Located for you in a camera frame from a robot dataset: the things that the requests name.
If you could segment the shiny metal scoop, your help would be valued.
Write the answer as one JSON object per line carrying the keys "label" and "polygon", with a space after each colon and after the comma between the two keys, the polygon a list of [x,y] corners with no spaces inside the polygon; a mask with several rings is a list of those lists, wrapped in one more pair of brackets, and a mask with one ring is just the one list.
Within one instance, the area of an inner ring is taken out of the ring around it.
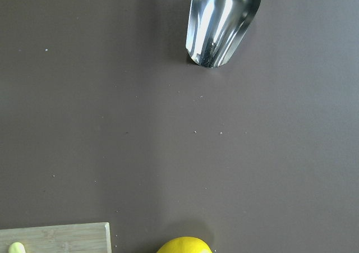
{"label": "shiny metal scoop", "polygon": [[193,62],[220,67],[231,59],[261,0],[191,0],[186,50]]}

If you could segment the yellow lemon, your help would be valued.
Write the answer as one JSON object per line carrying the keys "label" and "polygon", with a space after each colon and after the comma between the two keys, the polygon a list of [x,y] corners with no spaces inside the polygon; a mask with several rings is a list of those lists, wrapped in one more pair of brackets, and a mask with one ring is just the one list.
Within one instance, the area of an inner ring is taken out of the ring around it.
{"label": "yellow lemon", "polygon": [[212,250],[203,240],[184,236],[166,242],[157,253],[212,253]]}

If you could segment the bamboo cutting board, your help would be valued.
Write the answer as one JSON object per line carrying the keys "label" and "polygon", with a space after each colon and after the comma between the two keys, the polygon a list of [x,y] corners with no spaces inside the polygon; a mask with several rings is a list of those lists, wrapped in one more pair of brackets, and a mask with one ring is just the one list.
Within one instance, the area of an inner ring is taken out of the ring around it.
{"label": "bamboo cutting board", "polygon": [[108,222],[1,230],[1,252],[20,242],[26,252],[111,252]]}

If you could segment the yellow plastic knife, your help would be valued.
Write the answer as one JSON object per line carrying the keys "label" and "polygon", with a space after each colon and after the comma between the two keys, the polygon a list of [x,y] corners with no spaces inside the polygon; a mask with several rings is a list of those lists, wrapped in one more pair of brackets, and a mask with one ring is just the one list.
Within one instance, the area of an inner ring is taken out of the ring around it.
{"label": "yellow plastic knife", "polygon": [[26,253],[26,250],[21,242],[14,242],[10,244],[8,253]]}

